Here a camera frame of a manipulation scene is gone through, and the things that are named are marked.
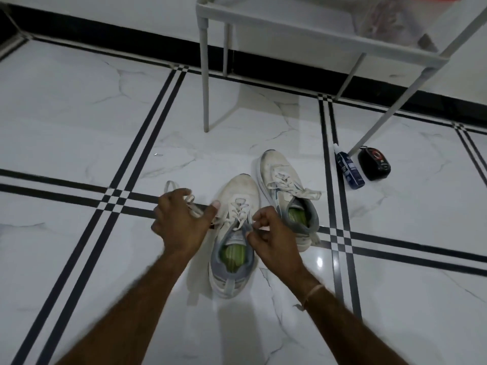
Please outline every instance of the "black case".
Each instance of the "black case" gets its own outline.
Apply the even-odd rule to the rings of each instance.
[[[391,172],[391,165],[376,148],[363,147],[358,154],[358,163],[368,180],[387,178]]]

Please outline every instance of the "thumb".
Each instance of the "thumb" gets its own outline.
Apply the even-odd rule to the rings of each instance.
[[[219,208],[220,208],[220,202],[218,200],[215,200],[211,203],[210,206],[204,209],[204,213],[201,216],[201,219],[208,224],[208,227],[210,226],[211,222],[215,218]]]
[[[267,243],[257,234],[255,231],[248,232],[246,234],[246,238],[248,243],[252,246],[252,248],[257,252],[257,255],[261,255],[263,252],[265,253],[266,249],[268,248]]]

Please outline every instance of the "transparent plastic container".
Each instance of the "transparent plastic container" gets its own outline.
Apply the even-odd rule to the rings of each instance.
[[[458,0],[349,0],[359,36],[403,46],[425,31]]]

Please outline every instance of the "person's left hand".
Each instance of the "person's left hand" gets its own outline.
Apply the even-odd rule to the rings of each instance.
[[[164,254],[180,254],[188,261],[198,252],[220,208],[220,202],[214,201],[203,216],[194,217],[183,199],[190,194],[191,190],[179,188],[159,197],[154,208],[156,219],[151,226],[152,231],[164,240]]]

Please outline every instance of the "forearm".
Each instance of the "forearm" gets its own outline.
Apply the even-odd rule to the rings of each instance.
[[[187,263],[184,256],[163,254],[58,365],[142,363],[167,297]]]
[[[302,302],[319,283],[311,273],[303,271],[287,284]],[[321,288],[308,298],[306,310],[339,365],[407,365],[326,289]]]

